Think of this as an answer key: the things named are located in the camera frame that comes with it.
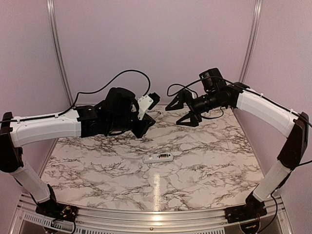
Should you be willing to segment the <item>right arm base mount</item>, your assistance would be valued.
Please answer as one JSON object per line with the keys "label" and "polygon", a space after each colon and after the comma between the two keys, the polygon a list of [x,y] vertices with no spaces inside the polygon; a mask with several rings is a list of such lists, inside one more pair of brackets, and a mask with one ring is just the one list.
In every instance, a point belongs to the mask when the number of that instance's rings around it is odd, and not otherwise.
{"label": "right arm base mount", "polygon": [[247,208],[247,205],[239,205],[234,207],[228,207],[224,211],[225,218],[227,219],[228,223],[257,219],[267,214],[267,210],[264,206],[261,206],[259,209],[254,210]]}

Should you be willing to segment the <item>clear handle screwdriver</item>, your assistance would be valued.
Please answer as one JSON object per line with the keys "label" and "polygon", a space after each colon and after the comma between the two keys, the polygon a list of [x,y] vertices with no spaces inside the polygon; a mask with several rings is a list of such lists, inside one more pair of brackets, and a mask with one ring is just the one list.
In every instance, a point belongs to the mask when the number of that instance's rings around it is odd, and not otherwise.
{"label": "clear handle screwdriver", "polygon": [[161,116],[161,112],[157,111],[154,116],[153,119],[156,120],[157,118],[159,118]]}

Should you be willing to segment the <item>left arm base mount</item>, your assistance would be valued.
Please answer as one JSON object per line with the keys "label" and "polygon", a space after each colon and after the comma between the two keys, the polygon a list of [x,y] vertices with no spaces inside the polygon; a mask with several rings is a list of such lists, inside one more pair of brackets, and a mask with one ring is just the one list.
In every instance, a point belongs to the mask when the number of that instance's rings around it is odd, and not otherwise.
{"label": "left arm base mount", "polygon": [[78,207],[60,204],[56,208],[44,209],[37,206],[36,213],[47,217],[51,217],[56,220],[65,220],[69,222],[74,222],[77,217]]}

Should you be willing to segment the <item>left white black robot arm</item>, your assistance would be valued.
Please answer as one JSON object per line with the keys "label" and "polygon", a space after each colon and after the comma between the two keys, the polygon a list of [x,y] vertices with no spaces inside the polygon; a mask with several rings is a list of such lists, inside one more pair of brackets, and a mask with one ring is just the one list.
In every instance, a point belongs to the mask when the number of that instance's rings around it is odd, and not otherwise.
{"label": "left white black robot arm", "polygon": [[143,137],[155,121],[147,114],[160,101],[150,93],[139,99],[124,88],[111,88],[106,99],[95,106],[72,107],[50,116],[14,117],[11,112],[0,122],[0,170],[9,173],[51,217],[60,215],[61,205],[53,189],[22,160],[24,145],[61,137],[116,136],[131,131]]}

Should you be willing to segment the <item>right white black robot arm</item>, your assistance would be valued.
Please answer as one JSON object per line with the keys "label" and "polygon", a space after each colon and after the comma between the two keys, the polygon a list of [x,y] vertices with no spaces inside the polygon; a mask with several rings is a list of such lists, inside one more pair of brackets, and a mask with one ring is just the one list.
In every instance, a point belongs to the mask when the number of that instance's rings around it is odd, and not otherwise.
{"label": "right white black robot arm", "polygon": [[177,125],[196,127],[203,120],[203,113],[218,107],[231,107],[254,115],[278,130],[286,137],[277,162],[264,179],[246,198],[242,215],[252,218],[260,211],[260,204],[286,182],[292,171],[301,166],[301,159],[308,145],[309,117],[296,113],[240,82],[225,80],[218,68],[211,68],[199,74],[205,94],[194,98],[188,86],[173,94],[174,99],[166,111],[180,110],[185,105],[189,112],[176,121]]}

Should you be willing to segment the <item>white remote control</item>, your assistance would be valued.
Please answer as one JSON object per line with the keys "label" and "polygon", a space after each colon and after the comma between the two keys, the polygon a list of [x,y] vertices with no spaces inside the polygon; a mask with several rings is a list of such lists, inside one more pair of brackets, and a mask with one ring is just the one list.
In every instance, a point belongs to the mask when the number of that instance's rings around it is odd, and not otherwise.
{"label": "white remote control", "polygon": [[161,163],[161,162],[170,162],[174,160],[174,157],[171,153],[162,153],[162,154],[149,154],[143,157],[143,163]]}

